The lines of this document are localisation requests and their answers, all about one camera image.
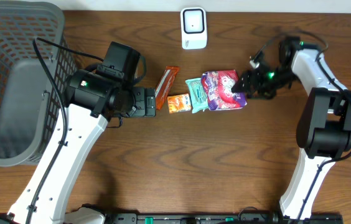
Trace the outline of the small orange packet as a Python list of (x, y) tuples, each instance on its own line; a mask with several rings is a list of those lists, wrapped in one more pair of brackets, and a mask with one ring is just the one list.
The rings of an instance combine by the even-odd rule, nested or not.
[(192, 109), (192, 103), (190, 101), (190, 96), (188, 93), (168, 96), (167, 104), (170, 114), (190, 111)]

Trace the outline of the green wipes packet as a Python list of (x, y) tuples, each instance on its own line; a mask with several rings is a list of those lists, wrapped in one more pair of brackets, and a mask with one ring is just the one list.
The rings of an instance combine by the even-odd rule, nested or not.
[(202, 86), (201, 78), (193, 78), (185, 81), (190, 92), (192, 113), (208, 109), (207, 94)]

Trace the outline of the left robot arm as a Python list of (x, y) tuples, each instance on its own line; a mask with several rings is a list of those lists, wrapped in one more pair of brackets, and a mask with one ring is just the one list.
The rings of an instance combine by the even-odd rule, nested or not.
[(78, 70), (64, 91), (55, 131), (27, 184), (0, 223), (108, 223), (90, 206), (66, 207), (87, 155), (112, 117), (155, 116), (155, 91), (135, 85), (134, 75), (118, 78)]

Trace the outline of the orange snack bar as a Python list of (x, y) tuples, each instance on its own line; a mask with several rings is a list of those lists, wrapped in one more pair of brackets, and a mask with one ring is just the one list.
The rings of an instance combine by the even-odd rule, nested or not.
[(159, 80), (155, 89), (156, 109), (160, 110), (167, 99), (169, 91), (173, 82), (179, 72), (180, 68), (176, 66), (167, 66), (164, 70), (163, 76)]

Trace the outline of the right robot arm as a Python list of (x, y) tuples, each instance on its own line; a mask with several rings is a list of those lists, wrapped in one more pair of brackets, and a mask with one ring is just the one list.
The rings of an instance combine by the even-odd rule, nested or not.
[(330, 223), (315, 218), (312, 206), (321, 185), (336, 162), (351, 157), (351, 91), (341, 84), (324, 59), (328, 43), (307, 43), (298, 36), (281, 34), (279, 66), (270, 68), (264, 50), (250, 58), (251, 69), (243, 73), (233, 91), (247, 98), (270, 100), (277, 90), (299, 81), (307, 101), (296, 128), (299, 157), (292, 179), (279, 200), (279, 213), (265, 223)]

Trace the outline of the purple red snack pack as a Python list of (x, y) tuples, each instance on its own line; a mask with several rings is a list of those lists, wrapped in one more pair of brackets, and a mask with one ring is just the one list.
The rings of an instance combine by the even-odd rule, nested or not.
[(238, 81), (236, 70), (209, 71), (202, 74), (201, 83), (207, 94), (210, 111), (238, 110), (247, 105), (243, 93), (233, 93)]

